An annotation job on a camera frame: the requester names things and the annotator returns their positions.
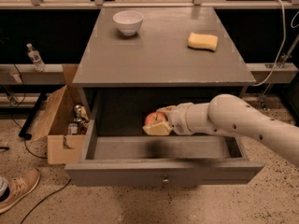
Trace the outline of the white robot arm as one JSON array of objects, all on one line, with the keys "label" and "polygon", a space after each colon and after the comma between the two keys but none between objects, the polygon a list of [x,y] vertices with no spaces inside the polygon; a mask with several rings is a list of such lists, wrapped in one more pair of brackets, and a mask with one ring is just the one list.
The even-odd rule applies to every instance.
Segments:
[{"label": "white robot arm", "polygon": [[148,135],[170,133],[250,137],[299,166],[299,128],[267,117],[242,99],[221,94],[204,104],[184,103],[159,108],[147,115]]}]

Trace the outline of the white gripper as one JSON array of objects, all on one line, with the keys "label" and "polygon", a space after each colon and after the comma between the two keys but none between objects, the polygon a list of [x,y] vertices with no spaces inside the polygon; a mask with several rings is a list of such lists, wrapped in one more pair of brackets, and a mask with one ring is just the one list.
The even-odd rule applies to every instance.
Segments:
[{"label": "white gripper", "polygon": [[[214,125],[208,118],[208,106],[209,103],[185,103],[161,107],[156,110],[157,119],[168,119],[173,131],[178,135],[213,134]],[[163,120],[144,125],[143,130],[147,135],[166,136],[172,132],[168,122]]]}]

